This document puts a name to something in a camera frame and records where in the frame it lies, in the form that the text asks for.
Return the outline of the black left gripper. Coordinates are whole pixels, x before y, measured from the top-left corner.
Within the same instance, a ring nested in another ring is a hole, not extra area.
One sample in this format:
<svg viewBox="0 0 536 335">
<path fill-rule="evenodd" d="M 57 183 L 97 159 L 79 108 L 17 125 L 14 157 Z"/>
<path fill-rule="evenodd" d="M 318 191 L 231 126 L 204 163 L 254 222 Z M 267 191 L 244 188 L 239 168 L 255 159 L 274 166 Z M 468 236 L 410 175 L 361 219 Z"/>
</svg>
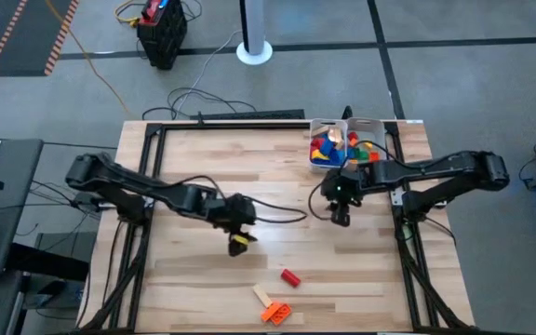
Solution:
<svg viewBox="0 0 536 335">
<path fill-rule="evenodd" d="M 211 223 L 214 227 L 222 228 L 225 233 L 239 232 L 243 225 L 254 225 L 256 219 L 252 201 L 242 194 L 211 201 Z M 243 243 L 236 240 L 229 242 L 228 252 L 231 257 L 245 253 L 248 244 L 257 241 L 257 238 L 249 233 L 242 233 L 242 238 Z"/>
</svg>

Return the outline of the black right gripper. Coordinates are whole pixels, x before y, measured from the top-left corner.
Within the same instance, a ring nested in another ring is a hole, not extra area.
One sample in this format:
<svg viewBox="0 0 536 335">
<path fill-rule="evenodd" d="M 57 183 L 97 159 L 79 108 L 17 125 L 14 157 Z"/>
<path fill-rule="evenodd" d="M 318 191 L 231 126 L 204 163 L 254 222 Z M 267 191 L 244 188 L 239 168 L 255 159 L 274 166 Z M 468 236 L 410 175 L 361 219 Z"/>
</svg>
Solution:
<svg viewBox="0 0 536 335">
<path fill-rule="evenodd" d="M 330 202 L 330 219 L 333 223 L 340 224 L 340 205 L 351 204 L 361 205 L 363 192 L 361 187 L 366 178 L 366 171 L 363 168 L 356 170 L 332 169 L 321 183 L 321 194 Z M 341 226 L 350 225 L 349 206 L 341 205 Z"/>
</svg>

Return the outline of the white plastic bin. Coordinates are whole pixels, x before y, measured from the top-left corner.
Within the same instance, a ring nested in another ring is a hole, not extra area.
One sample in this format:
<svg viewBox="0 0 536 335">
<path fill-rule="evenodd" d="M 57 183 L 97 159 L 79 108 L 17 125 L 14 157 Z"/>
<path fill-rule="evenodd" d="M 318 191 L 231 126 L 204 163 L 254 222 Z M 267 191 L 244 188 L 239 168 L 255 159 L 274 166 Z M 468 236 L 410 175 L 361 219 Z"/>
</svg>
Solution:
<svg viewBox="0 0 536 335">
<path fill-rule="evenodd" d="M 309 162 L 310 162 L 311 169 L 314 172 L 326 172 L 328 169 L 339 168 L 339 167 L 320 167 L 320 166 L 315 165 L 313 163 L 314 160 L 311 159 L 311 152 L 313 151 L 311 149 L 311 141 L 312 141 L 313 138 L 316 138 L 316 137 L 312 137 L 312 131 L 315 128 L 322 127 L 322 126 L 330 126 L 329 132 L 325 133 L 325 134 L 323 134 L 321 136 L 317 136 L 317 137 L 322 137 L 322 138 L 328 139 L 330 141 L 332 141 L 331 131 L 335 127 L 339 128 L 342 131 L 342 136 L 344 138 L 344 145 L 342 147 L 342 150 L 344 150 L 346 152 L 345 159 L 347 158 L 347 139 L 346 139 L 347 124 L 346 124 L 346 122 L 342 121 L 342 120 L 334 120 L 334 119 L 322 119 L 322 118 L 313 119 L 310 122 L 310 131 L 309 131 Z"/>
</svg>

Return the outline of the orange toy brick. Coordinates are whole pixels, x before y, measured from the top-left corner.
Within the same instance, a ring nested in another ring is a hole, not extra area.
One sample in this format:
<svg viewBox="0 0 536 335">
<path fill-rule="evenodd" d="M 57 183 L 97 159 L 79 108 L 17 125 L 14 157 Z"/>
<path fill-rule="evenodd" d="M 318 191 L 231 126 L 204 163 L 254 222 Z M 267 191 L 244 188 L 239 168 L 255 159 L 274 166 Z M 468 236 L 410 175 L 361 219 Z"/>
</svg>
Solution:
<svg viewBox="0 0 536 335">
<path fill-rule="evenodd" d="M 286 303 L 274 302 L 270 309 L 272 314 L 269 320 L 275 326 L 279 326 L 291 314 L 291 308 Z"/>
<path fill-rule="evenodd" d="M 266 309 L 261 314 L 261 320 L 263 322 L 269 321 L 273 315 L 280 309 L 281 303 L 280 302 L 272 302 L 270 303 Z"/>
</svg>

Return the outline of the black power strip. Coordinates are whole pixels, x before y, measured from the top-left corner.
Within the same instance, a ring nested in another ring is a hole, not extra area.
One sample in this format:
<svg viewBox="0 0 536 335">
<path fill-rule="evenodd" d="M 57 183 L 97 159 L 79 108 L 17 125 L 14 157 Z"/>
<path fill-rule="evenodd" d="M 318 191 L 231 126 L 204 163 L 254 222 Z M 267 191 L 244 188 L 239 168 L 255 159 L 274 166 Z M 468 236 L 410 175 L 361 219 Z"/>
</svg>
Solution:
<svg viewBox="0 0 536 335">
<path fill-rule="evenodd" d="M 305 113 L 303 109 L 293 110 L 277 110 L 277 111 L 261 111 L 261 112 L 237 112 L 229 114 L 202 114 L 191 115 L 191 120 L 276 120 L 276 119 L 304 119 Z"/>
</svg>

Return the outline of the black power adapter box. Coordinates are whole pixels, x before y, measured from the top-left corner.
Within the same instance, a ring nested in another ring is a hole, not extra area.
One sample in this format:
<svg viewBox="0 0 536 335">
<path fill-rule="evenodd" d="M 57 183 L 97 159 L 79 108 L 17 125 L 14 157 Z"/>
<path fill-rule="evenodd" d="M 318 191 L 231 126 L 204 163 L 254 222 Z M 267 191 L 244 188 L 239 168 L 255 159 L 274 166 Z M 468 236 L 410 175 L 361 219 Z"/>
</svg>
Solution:
<svg viewBox="0 0 536 335">
<path fill-rule="evenodd" d="M 76 194 L 71 204 L 89 212 L 102 212 L 108 209 L 116 209 L 114 204 L 108 202 L 98 194 L 86 192 Z"/>
</svg>

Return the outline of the black crate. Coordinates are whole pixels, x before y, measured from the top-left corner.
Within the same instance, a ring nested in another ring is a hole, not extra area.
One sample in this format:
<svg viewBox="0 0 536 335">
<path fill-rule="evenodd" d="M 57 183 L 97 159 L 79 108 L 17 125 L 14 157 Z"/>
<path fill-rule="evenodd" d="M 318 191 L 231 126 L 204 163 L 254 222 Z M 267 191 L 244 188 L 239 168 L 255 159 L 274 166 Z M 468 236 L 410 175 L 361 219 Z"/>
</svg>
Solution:
<svg viewBox="0 0 536 335">
<path fill-rule="evenodd" d="M 160 70 L 171 70 L 187 33 L 187 19 L 181 0 L 169 0 L 154 20 L 140 18 L 137 36 L 150 64 Z"/>
</svg>

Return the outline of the dark grey desk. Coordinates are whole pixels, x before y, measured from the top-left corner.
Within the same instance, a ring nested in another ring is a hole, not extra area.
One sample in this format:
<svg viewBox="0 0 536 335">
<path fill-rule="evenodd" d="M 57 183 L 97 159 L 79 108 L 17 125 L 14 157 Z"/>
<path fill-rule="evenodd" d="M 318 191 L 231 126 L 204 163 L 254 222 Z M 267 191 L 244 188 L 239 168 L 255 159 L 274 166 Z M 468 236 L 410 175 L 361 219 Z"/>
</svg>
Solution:
<svg viewBox="0 0 536 335">
<path fill-rule="evenodd" d="M 0 144 L 0 274 L 20 222 L 22 207 L 43 149 L 41 140 L 12 140 Z"/>
</svg>

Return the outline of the red and blue device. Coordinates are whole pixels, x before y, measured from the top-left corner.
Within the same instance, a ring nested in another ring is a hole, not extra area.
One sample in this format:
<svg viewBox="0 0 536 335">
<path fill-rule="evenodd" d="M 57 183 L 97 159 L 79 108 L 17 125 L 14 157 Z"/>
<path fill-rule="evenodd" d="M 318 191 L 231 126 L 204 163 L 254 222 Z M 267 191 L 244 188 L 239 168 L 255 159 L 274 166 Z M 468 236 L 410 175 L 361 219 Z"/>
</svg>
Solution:
<svg viewBox="0 0 536 335">
<path fill-rule="evenodd" d="M 156 14 L 160 13 L 167 5 L 169 0 L 147 0 L 142 11 L 141 17 L 144 20 L 154 20 Z"/>
</svg>

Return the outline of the black mat orange striped edges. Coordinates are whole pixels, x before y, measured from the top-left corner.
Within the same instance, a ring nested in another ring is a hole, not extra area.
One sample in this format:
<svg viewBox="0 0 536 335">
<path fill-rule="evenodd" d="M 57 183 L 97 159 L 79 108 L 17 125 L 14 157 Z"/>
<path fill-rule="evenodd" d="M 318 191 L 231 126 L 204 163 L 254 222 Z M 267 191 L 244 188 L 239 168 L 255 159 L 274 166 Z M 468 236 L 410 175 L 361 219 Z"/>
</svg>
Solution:
<svg viewBox="0 0 536 335">
<path fill-rule="evenodd" d="M 80 0 L 20 0 L 0 38 L 0 76 L 49 76 Z"/>
</svg>

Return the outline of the black table frame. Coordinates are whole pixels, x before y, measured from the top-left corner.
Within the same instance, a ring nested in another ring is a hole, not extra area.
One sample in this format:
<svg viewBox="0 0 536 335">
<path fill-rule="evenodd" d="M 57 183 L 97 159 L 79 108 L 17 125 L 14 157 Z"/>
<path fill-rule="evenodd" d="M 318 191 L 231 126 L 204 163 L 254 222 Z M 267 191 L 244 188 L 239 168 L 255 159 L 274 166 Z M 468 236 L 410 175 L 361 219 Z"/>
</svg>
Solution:
<svg viewBox="0 0 536 335">
<path fill-rule="evenodd" d="M 347 228 L 332 224 L 315 190 L 305 121 L 128 122 L 118 163 L 164 181 L 194 177 L 227 194 L 258 199 L 257 241 L 231 257 L 227 238 L 207 223 L 154 210 L 148 232 L 119 226 L 112 212 L 100 223 L 92 256 L 93 317 L 135 255 L 141 269 L 101 324 L 103 335 L 180 332 L 270 332 L 261 320 L 259 284 L 290 305 L 279 326 L 296 331 L 410 331 L 443 320 L 403 265 L 389 194 L 372 194 L 352 211 Z M 301 279 L 281 278 L 289 269 Z"/>
</svg>

